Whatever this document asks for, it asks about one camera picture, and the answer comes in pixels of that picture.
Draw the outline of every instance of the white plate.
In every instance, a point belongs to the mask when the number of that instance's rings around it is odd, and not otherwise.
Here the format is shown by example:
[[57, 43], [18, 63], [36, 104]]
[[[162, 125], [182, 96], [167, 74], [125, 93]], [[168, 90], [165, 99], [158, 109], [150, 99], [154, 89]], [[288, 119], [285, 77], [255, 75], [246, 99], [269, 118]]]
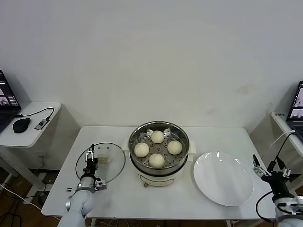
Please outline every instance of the white plate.
[[199, 157], [194, 177], [204, 195], [224, 206], [242, 205], [254, 189], [250, 172], [243, 163], [224, 152], [210, 152]]

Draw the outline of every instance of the black cable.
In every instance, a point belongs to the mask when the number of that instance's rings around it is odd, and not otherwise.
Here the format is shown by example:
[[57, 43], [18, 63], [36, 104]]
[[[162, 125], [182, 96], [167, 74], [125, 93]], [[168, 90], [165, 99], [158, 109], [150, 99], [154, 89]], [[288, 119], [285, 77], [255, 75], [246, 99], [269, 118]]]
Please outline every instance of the black cable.
[[17, 115], [15, 115], [15, 117], [30, 117], [30, 116], [33, 116], [33, 115], [35, 115], [35, 114], [38, 114], [38, 113], [40, 113], [40, 112], [42, 112], [42, 111], [44, 111], [44, 110], [52, 110], [51, 114], [46, 118], [47, 120], [49, 120], [49, 118], [52, 116], [52, 114], [53, 114], [54, 111], [55, 111], [55, 109], [54, 109], [53, 107], [48, 107], [48, 108], [45, 108], [45, 109], [43, 109], [43, 110], [40, 110], [40, 111], [35, 112], [35, 113], [33, 113], [33, 114], [28, 114], [28, 115], [17, 114]]
[[[42, 182], [43, 182], [44, 185], [45, 185], [45, 186], [44, 186], [44, 189], [43, 189], [43, 191], [42, 191], [42, 193], [44, 193], [45, 190], [46, 190], [46, 182], [45, 182], [45, 181], [42, 181]], [[26, 196], [26, 194], [29, 192], [29, 190], [31, 189], [31, 187], [32, 187], [32, 186], [30, 186], [29, 189], [27, 189], [26, 192], [23, 194], [23, 196], [22, 196], [23, 199], [32, 198], [32, 197], [38, 197], [38, 198], [41, 197], [41, 195], [35, 195], [35, 196], [27, 196], [27, 197], [24, 197], [24, 196]], [[17, 203], [17, 205], [16, 205], [16, 207], [15, 207], [15, 210], [14, 210], [14, 213], [13, 213], [13, 219], [12, 219], [12, 221], [11, 221], [11, 227], [13, 227], [14, 217], [15, 217], [15, 216], [19, 216], [20, 227], [22, 227], [21, 216], [20, 216], [20, 215], [17, 215], [16, 212], [17, 212], [17, 208], [18, 208], [20, 202], [22, 202], [23, 200], [20, 199], [19, 197], [17, 197], [17, 198], [19, 199], [19, 202]]]
[[292, 214], [292, 212], [290, 212], [290, 211], [287, 211], [287, 210], [284, 210], [284, 209], [282, 209], [281, 207], [284, 207], [284, 206], [286, 206], [286, 204], [284, 203], [279, 203], [278, 205], [277, 205], [277, 208], [279, 209], [279, 211], [281, 211], [281, 212], [284, 212], [284, 213], [286, 213], [286, 214]]
[[[6, 184], [7, 186], [9, 186], [10, 188], [11, 188], [11, 190], [13, 191], [13, 192], [15, 192], [15, 190], [14, 190], [14, 188], [12, 187], [12, 186], [10, 186], [9, 184], [7, 184], [7, 183], [5, 183], [5, 182], [2, 182], [2, 184]], [[9, 198], [13, 198], [14, 200], [13, 200], [13, 203], [12, 203], [12, 205], [10, 206], [10, 208], [9, 208], [9, 210], [6, 212], [6, 213], [4, 213], [4, 214], [2, 214], [1, 216], [0, 216], [0, 218], [2, 218], [2, 220], [0, 221], [0, 226], [1, 226], [1, 224], [2, 224], [2, 222], [5, 220], [5, 218], [7, 217], [7, 215], [12, 215], [11, 213], [10, 213], [10, 210], [13, 208], [13, 206], [15, 205], [15, 201], [16, 201], [16, 198], [17, 198], [17, 196], [16, 195], [14, 195], [14, 197], [10, 197], [10, 196], [8, 196], [8, 195], [6, 195], [7, 197], [9, 197]]]
[[286, 136], [286, 139], [284, 140], [282, 146], [280, 147], [280, 150], [279, 150], [278, 154], [276, 155], [276, 157], [275, 157], [275, 159], [274, 159], [274, 162], [276, 161], [277, 157], [279, 156], [279, 154], [280, 154], [280, 152], [281, 152], [281, 150], [282, 150], [284, 144], [286, 143], [287, 139], [288, 139], [291, 135], [293, 135], [293, 134], [295, 134], [295, 132], [292, 132], [292, 133], [290, 133], [288, 136]]
[[259, 200], [258, 200], [258, 202], [256, 203], [256, 213], [257, 213], [257, 215], [263, 220], [263, 221], [266, 221], [266, 222], [268, 222], [268, 223], [270, 223], [271, 222], [271, 220], [269, 220], [268, 218], [265, 218], [265, 217], [263, 217], [263, 216], [261, 216], [260, 214], [259, 214], [259, 211], [258, 211], [258, 205], [259, 205], [259, 203], [261, 202], [261, 200], [262, 199], [264, 199], [266, 196], [268, 196], [270, 193], [272, 193], [273, 191], [270, 191], [270, 192], [267, 192], [265, 195], [263, 195]]

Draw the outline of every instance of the floor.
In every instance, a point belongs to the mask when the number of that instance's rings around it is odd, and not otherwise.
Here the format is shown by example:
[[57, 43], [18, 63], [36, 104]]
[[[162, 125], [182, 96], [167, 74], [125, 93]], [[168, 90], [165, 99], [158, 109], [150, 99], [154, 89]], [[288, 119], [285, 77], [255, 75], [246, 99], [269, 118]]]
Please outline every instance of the floor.
[[[8, 174], [0, 169], [0, 182], [3, 182]], [[46, 183], [53, 183], [57, 177], [57, 174], [47, 174], [45, 178]], [[26, 196], [27, 191], [30, 189], [31, 184], [23, 177], [12, 178], [8, 183], [15, 191], [15, 193]], [[303, 195], [303, 188], [297, 190], [298, 195]], [[9, 192], [0, 194], [0, 227], [56, 227], [59, 223], [53, 217], [46, 217], [41, 212], [31, 205], [25, 205], [19, 202], [20, 199], [10, 198], [13, 197]], [[42, 202], [45, 201], [47, 195], [41, 196]], [[34, 198], [33, 203], [42, 208], [38, 202], [38, 196]], [[19, 215], [22, 225], [20, 225], [19, 217], [6, 213]], [[172, 221], [172, 220], [102, 220], [98, 219], [95, 226], [106, 227], [226, 227], [225, 221]], [[91, 223], [91, 219], [86, 220], [87, 226]], [[272, 227], [271, 223], [261, 223], [258, 227]]]

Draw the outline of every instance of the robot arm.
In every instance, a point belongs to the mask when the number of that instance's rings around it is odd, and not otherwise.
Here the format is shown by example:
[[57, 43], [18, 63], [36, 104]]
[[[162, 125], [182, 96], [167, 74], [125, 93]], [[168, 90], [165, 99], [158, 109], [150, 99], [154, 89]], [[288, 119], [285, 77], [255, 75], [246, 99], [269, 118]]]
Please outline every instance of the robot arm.
[[303, 227], [303, 197], [294, 197], [288, 190], [286, 182], [289, 180], [290, 169], [287, 169], [284, 162], [276, 157], [280, 171], [273, 171], [275, 160], [271, 161], [269, 167], [264, 169], [260, 166], [257, 157], [253, 157], [253, 171], [261, 178], [262, 181], [269, 183], [273, 198], [276, 205], [276, 221], [278, 227]]
[[68, 213], [61, 218], [58, 227], [85, 227], [86, 215], [95, 205], [93, 193], [107, 188], [104, 180], [95, 177], [98, 159], [94, 158], [94, 144], [87, 151], [85, 161], [87, 166], [83, 169], [84, 174], [74, 194], [66, 202]]

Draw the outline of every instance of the white table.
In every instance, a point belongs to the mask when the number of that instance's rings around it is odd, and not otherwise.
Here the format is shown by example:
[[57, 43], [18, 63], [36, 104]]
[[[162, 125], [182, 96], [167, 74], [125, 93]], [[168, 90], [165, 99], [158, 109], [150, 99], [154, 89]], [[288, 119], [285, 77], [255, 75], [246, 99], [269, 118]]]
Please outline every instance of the white table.
[[[92, 143], [112, 142], [122, 146], [135, 127], [82, 127], [42, 208], [44, 215], [62, 216], [67, 213], [65, 203], [71, 195], [66, 188], [75, 187], [79, 179], [75, 164], [79, 155]], [[184, 127], [190, 140], [196, 142], [196, 157], [209, 151], [228, 152], [252, 169], [253, 154], [259, 157], [247, 132], [243, 128], [200, 128]], [[271, 191], [269, 185], [261, 181], [251, 171], [254, 191], [251, 198], [241, 206], [219, 205], [197, 188], [193, 179], [194, 162], [187, 162], [183, 176], [172, 185], [156, 188], [143, 187], [136, 175], [135, 167], [126, 157], [121, 174], [108, 183], [107, 190], [94, 194], [96, 205], [88, 214], [90, 218], [139, 218], [139, 219], [198, 219], [229, 220], [259, 219], [255, 212], [257, 200]], [[260, 213], [267, 218], [275, 218], [275, 206], [271, 196], [259, 206]]]
[[[274, 119], [274, 121], [277, 123], [279, 128], [282, 130], [282, 132], [288, 132], [292, 129], [289, 127], [289, 125], [286, 123], [287, 119], [287, 112], [272, 112], [271, 117]], [[303, 143], [298, 139], [296, 135], [291, 135], [288, 140], [293, 145], [297, 153], [303, 157]], [[293, 180], [287, 187], [292, 192], [295, 193], [295, 190], [297, 190], [299, 187], [303, 186], [303, 175], [300, 175], [295, 180]]]
[[[22, 107], [21, 114], [28, 115], [40, 110], [43, 110], [48, 107], [54, 108], [54, 113], [50, 117], [50, 121], [45, 125], [42, 130], [36, 130], [35, 127], [39, 122], [50, 115], [52, 110], [45, 110], [41, 113], [35, 114], [28, 118], [31, 119], [31, 122], [28, 126], [28, 129], [23, 133], [14, 133], [13, 123], [20, 118], [15, 118], [1, 133], [0, 133], [0, 156], [8, 163], [12, 168], [14, 168], [20, 175], [27, 179], [33, 187], [29, 191], [27, 196], [34, 196], [37, 191], [43, 191], [45, 184], [41, 182], [45, 177], [45, 174], [42, 173], [36, 177], [31, 173], [28, 168], [18, 159], [17, 156], [12, 154], [12, 152], [6, 148], [30, 148], [33, 146], [42, 133], [45, 131], [47, 126], [51, 124], [52, 119], [56, 116], [61, 104], [57, 102], [26, 102], [20, 104]], [[51, 189], [51, 185], [47, 185], [46, 191]]]

